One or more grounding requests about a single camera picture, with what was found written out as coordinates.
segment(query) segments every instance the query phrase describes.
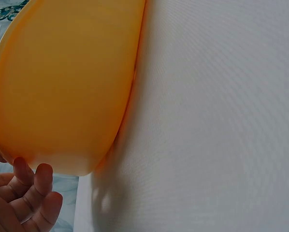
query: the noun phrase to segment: white fabric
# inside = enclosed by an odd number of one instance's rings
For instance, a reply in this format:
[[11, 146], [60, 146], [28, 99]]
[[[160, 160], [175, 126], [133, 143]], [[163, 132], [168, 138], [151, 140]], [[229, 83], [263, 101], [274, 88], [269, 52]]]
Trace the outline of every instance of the white fabric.
[[289, 0], [149, 3], [127, 123], [80, 178], [74, 231], [289, 232]]

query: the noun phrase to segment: orange plastic bowl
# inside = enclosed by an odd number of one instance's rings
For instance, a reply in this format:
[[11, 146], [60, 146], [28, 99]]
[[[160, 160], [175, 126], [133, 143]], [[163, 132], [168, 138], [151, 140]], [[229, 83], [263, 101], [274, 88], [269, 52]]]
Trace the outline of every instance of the orange plastic bowl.
[[0, 43], [0, 154], [85, 175], [107, 153], [134, 76], [145, 0], [31, 0]]

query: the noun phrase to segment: white sheet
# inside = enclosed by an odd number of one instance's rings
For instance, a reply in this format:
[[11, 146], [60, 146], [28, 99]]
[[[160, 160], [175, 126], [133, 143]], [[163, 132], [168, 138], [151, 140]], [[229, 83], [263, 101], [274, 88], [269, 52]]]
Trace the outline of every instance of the white sheet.
[[76, 232], [289, 232], [289, 0], [151, 0], [123, 135]]

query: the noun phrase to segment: blue pattern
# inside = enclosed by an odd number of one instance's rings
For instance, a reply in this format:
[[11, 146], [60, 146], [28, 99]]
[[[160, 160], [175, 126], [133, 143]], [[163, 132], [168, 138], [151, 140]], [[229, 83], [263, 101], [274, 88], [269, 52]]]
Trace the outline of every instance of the blue pattern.
[[22, 10], [22, 8], [28, 3], [29, 0], [24, 0], [22, 3], [16, 6], [7, 6], [0, 9], [0, 21], [4, 19], [8, 19], [12, 21], [17, 14]]
[[[0, 0], [0, 40], [7, 30], [11, 20], [29, 0]], [[0, 173], [12, 172], [8, 163], [0, 163]], [[54, 174], [53, 191], [63, 195], [63, 206], [59, 218], [51, 232], [72, 232], [76, 206], [78, 177]]]

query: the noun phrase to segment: hand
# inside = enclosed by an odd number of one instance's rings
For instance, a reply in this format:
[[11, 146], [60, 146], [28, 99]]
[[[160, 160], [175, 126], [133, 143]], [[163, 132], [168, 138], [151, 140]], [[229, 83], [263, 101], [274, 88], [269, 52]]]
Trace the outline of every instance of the hand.
[[52, 192], [52, 174], [48, 164], [40, 164], [34, 174], [23, 158], [14, 160], [14, 173], [0, 174], [0, 232], [51, 230], [63, 201]]

